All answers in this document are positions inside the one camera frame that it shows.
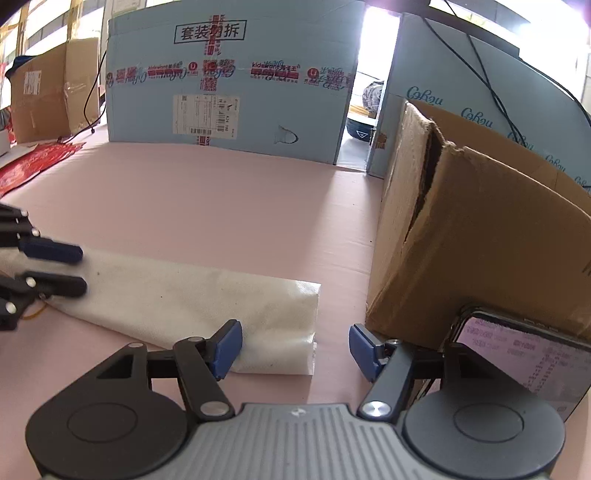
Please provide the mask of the open brown cardboard box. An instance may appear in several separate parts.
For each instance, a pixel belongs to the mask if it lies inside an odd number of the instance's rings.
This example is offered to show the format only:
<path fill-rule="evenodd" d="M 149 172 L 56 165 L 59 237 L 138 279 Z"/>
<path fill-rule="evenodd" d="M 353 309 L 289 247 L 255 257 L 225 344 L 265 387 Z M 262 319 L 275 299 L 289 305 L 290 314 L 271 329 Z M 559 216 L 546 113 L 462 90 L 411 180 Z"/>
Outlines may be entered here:
<path fill-rule="evenodd" d="M 590 336 L 590 196 L 508 138 L 405 102 L 384 179 L 367 326 L 438 347 L 489 307 Z"/>

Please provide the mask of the smartphone with lit screen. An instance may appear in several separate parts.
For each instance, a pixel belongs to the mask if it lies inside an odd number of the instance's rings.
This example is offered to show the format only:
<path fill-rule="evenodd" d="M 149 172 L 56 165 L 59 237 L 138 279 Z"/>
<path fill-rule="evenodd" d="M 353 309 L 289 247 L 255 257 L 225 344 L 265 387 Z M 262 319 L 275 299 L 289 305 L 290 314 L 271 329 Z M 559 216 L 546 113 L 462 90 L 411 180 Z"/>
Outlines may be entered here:
<path fill-rule="evenodd" d="M 446 338 L 470 347 L 567 420 L 590 388 L 590 343 L 534 321 L 466 307 Z"/>

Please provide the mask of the white fabric shopping bag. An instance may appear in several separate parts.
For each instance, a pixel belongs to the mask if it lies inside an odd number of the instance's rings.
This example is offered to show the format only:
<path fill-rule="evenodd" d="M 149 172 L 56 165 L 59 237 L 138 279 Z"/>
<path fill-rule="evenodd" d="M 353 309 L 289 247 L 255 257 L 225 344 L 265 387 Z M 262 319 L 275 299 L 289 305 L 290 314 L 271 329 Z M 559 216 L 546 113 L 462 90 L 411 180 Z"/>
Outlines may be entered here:
<path fill-rule="evenodd" d="M 232 371 L 312 375 L 318 283 L 219 270 L 89 249 L 78 265 L 28 259 L 4 250 L 1 270 L 80 276 L 88 285 L 78 300 L 50 305 L 79 320 L 169 348 L 189 337 L 208 337 L 229 319 L 242 323 L 242 352 Z"/>

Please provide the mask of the large light blue carton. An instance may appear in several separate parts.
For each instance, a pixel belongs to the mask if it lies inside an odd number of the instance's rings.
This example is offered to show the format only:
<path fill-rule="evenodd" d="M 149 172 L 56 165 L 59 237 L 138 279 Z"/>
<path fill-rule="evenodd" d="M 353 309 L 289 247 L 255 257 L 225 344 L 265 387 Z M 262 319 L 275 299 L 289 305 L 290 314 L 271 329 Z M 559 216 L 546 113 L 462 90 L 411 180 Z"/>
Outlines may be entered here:
<path fill-rule="evenodd" d="M 172 1 L 117 16 L 109 138 L 335 163 L 363 13 L 361 1 Z"/>

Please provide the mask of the taped brown cardboard box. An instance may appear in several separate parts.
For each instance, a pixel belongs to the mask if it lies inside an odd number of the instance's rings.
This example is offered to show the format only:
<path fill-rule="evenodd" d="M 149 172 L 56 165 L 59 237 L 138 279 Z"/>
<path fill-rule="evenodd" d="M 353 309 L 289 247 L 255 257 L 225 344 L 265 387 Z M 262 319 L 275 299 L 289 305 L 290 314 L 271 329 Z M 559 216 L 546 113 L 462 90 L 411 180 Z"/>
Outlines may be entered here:
<path fill-rule="evenodd" d="M 96 38 L 37 55 L 11 75 L 11 117 L 20 144 L 67 138 L 99 116 Z"/>

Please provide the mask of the white flat box lid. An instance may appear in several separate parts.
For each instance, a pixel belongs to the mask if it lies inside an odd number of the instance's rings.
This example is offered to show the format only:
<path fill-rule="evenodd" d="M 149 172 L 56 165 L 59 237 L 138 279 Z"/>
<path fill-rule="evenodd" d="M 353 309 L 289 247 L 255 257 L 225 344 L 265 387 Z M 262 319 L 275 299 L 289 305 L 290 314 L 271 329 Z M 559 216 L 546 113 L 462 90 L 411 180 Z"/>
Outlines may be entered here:
<path fill-rule="evenodd" d="M 11 148 L 11 141 L 10 141 L 10 134 L 7 129 L 3 129 L 0 131 L 0 156 L 5 155 L 10 151 Z"/>

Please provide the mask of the yellow rubber band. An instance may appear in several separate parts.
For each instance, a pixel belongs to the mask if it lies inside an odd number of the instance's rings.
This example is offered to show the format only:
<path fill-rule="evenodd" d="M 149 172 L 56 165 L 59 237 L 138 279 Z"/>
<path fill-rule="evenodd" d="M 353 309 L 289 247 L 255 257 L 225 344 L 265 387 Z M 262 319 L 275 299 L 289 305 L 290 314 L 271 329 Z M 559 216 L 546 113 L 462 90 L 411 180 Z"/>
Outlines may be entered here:
<path fill-rule="evenodd" d="M 21 319 L 23 321 L 34 320 L 35 318 L 39 317 L 48 307 L 47 301 L 45 299 L 37 299 L 31 305 L 29 305 Z"/>

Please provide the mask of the red paper-cut decoration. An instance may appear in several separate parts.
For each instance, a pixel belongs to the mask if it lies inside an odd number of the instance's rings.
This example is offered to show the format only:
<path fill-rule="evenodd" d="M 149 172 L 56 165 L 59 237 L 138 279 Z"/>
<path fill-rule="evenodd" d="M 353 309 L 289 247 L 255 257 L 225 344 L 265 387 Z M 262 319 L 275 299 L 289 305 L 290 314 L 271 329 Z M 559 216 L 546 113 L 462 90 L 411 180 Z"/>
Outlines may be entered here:
<path fill-rule="evenodd" d="M 20 188 L 42 172 L 81 150 L 82 143 L 47 143 L 1 167 L 1 196 Z"/>

